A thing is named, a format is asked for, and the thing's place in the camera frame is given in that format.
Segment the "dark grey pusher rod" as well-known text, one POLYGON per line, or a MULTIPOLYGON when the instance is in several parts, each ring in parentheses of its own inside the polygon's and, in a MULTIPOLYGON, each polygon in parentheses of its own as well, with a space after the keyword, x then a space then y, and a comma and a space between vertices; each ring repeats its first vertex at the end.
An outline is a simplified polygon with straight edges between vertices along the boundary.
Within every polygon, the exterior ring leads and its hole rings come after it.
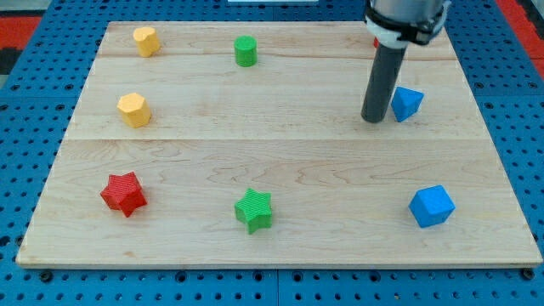
POLYGON ((379 123, 385 117, 405 51, 378 45, 360 113, 366 122, 379 123))

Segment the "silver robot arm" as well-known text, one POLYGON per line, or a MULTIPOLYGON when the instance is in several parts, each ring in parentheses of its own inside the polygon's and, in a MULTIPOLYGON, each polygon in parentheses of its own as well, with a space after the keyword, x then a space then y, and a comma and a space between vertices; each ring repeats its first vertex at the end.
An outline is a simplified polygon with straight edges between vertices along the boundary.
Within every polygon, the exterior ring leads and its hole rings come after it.
POLYGON ((367 30, 378 46, 361 108, 361 117, 379 123, 386 115, 409 44, 428 45, 444 27, 448 0, 369 0, 367 30))

